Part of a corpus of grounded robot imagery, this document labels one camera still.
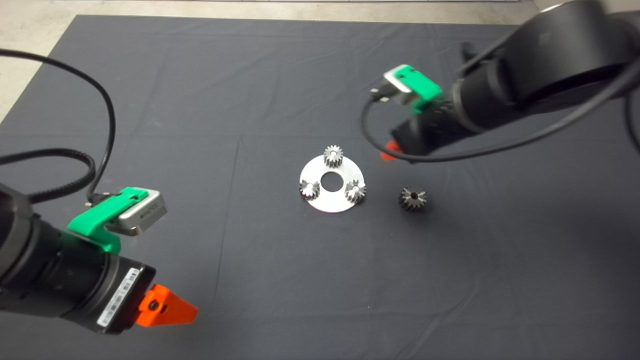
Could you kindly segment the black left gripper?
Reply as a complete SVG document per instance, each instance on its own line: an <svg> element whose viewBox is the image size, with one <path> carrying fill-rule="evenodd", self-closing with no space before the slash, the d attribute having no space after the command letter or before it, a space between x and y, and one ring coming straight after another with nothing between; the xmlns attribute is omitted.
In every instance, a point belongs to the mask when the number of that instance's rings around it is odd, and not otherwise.
<svg viewBox="0 0 640 360"><path fill-rule="evenodd" d="M150 328L191 324L196 319L199 310L189 301L164 285L150 288L157 273L154 267L113 253L103 259L96 285L62 315L65 321L101 335L119 335L135 323Z"/></svg>

